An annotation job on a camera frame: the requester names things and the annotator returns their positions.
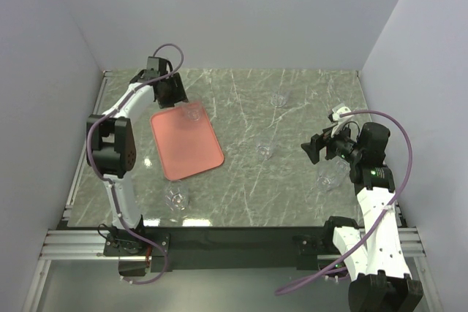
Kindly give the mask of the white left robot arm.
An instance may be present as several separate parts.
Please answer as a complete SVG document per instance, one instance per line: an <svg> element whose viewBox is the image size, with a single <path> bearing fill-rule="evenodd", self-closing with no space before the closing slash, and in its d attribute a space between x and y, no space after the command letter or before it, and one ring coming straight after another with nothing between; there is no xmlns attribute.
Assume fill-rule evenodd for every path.
<svg viewBox="0 0 468 312"><path fill-rule="evenodd" d="M165 109L189 101L178 69L166 58L148 57L147 67L130 80L124 95L86 121L87 162L103 182L113 214L109 241L131 255L155 245L145 235L130 175L137 156L132 123L155 102Z"/></svg>

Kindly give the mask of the clear glass under right arm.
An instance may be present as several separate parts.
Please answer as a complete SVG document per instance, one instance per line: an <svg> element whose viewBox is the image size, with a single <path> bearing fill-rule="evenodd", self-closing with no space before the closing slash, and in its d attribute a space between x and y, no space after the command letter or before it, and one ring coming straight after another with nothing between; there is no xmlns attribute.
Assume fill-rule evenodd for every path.
<svg viewBox="0 0 468 312"><path fill-rule="evenodd" d="M342 159L323 161L319 164L316 181L317 190L326 193L339 187L349 175L349 171L349 164Z"/></svg>

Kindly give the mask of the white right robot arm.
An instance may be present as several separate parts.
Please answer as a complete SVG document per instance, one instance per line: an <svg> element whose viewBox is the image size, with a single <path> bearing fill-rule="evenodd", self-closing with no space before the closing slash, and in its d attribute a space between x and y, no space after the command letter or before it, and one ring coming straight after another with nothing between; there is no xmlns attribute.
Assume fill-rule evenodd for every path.
<svg viewBox="0 0 468 312"><path fill-rule="evenodd" d="M351 311L414 311L423 298L423 286L412 278L405 261L396 221L396 186L385 165L390 130L365 123L353 140L347 126L334 126L301 144L312 164L325 151L327 160L339 157L350 166L350 181L363 214L365 234L351 218L331 217L325 223L322 244L340 253L350 276Z"/></svg>

